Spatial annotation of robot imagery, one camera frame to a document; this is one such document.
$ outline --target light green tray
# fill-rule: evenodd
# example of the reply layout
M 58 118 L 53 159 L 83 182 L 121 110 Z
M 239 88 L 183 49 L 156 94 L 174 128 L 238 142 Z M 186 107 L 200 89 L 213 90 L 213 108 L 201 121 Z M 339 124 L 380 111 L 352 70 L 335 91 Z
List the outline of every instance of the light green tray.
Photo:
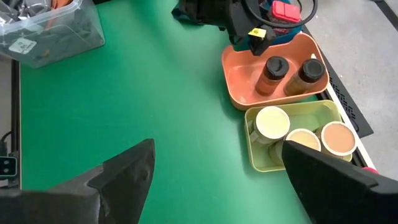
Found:
M 294 103 L 288 105 L 277 106 L 284 110 L 290 118 L 290 130 L 297 128 L 305 128 L 311 131 L 317 130 L 332 121 L 341 121 L 338 108 L 334 102 L 330 100 L 321 100 L 308 103 Z M 263 107 L 250 108 L 244 115 L 244 132 L 246 133 L 246 141 L 248 142 L 249 159 L 253 168 L 259 172 L 271 172 L 284 170 L 285 167 L 275 164 L 269 157 L 268 150 L 259 147 L 257 144 L 250 143 L 250 133 L 253 130 L 248 129 L 248 121 L 253 121 L 258 112 Z M 345 156 L 343 159 L 351 161 L 352 155 Z

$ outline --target beige cup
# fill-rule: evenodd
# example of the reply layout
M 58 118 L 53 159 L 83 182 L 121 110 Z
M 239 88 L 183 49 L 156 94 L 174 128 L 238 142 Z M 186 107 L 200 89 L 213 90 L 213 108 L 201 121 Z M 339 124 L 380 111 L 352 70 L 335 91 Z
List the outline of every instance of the beige cup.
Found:
M 320 127 L 315 133 L 322 145 L 322 152 L 342 159 L 356 149 L 353 130 L 340 121 L 330 122 Z
M 285 139 L 277 141 L 269 148 L 269 156 L 278 165 L 283 165 L 282 148 L 284 141 L 295 141 L 314 150 L 321 151 L 321 143 L 312 131 L 303 128 L 295 129 Z
M 250 134 L 250 142 L 262 145 L 269 145 L 283 138 L 290 128 L 289 116 L 276 106 L 267 106 L 260 110 L 252 123 L 254 131 Z

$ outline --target black jar lid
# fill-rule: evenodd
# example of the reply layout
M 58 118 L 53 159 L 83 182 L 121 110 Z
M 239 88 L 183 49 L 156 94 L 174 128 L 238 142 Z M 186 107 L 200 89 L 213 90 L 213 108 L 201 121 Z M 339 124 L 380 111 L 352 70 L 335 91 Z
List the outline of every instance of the black jar lid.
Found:
M 267 72 L 264 72 L 264 75 L 267 78 L 270 80 L 281 80 L 289 71 L 289 63 L 283 57 L 273 56 L 268 59 L 265 68 Z
M 315 83 L 325 74 L 326 68 L 322 62 L 317 59 L 304 61 L 299 77 L 307 83 Z

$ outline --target orange tray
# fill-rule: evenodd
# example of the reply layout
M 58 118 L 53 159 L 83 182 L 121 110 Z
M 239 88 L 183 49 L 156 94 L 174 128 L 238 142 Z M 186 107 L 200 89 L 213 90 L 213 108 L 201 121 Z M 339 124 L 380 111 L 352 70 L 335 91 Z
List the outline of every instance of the orange tray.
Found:
M 239 110 L 247 110 L 254 106 L 291 103 L 325 91 L 329 82 L 327 71 L 326 75 L 304 94 L 286 96 L 283 91 L 287 81 L 305 60 L 311 59 L 312 54 L 315 54 L 316 58 L 325 64 L 317 43 L 304 33 L 297 34 L 289 43 L 269 47 L 259 57 L 253 56 L 250 50 L 236 52 L 232 46 L 228 46 L 225 48 L 221 60 L 232 104 Z M 267 60 L 272 56 L 284 57 L 289 62 L 290 68 L 275 92 L 270 96 L 262 96 L 254 88 Z

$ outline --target brown spice jar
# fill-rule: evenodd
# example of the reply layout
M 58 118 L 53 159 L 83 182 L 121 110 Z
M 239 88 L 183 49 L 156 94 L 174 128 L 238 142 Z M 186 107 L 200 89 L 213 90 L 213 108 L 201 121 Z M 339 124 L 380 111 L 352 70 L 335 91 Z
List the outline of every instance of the brown spice jar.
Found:
M 271 95 L 288 71 L 289 63 L 285 58 L 278 56 L 269 58 L 257 81 L 256 91 L 261 95 Z
M 304 61 L 301 68 L 286 83 L 284 92 L 286 96 L 303 94 L 325 75 L 326 68 L 317 59 Z

